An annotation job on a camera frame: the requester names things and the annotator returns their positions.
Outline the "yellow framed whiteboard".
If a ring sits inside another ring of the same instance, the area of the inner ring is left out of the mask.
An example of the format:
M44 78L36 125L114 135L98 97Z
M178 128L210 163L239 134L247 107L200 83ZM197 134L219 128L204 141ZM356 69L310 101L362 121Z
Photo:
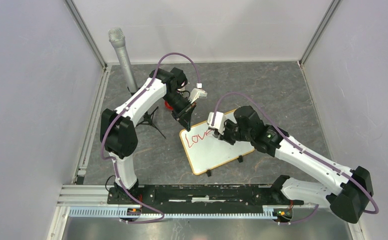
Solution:
M179 137L193 174L201 175L228 162L255 151L249 142L234 145L218 140L208 128L207 121L182 130Z

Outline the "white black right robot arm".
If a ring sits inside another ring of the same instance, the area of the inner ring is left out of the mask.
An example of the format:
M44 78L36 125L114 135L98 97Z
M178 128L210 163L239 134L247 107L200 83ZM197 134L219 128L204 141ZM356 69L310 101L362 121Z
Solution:
M210 112L208 128L217 139L230 145L248 142L260 153L289 163L313 177L315 182L281 175L273 183L271 199L277 204L298 200L330 208L340 219L358 223L368 204L373 204L370 172L338 164L297 141L288 132L265 124L251 106L237 108L234 120L222 112Z

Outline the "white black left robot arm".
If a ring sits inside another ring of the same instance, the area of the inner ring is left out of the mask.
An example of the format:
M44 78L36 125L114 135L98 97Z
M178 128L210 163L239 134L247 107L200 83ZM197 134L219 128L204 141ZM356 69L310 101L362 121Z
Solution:
M196 107L193 100L179 91L188 82L179 68L150 73L145 84L124 104L115 110L105 109L101 114L101 156L111 160L115 182L121 188L120 198L127 204L139 197L138 179L133 165L133 152L138 145L136 124L158 100L163 99L172 108L171 115L185 130L191 129L191 116Z

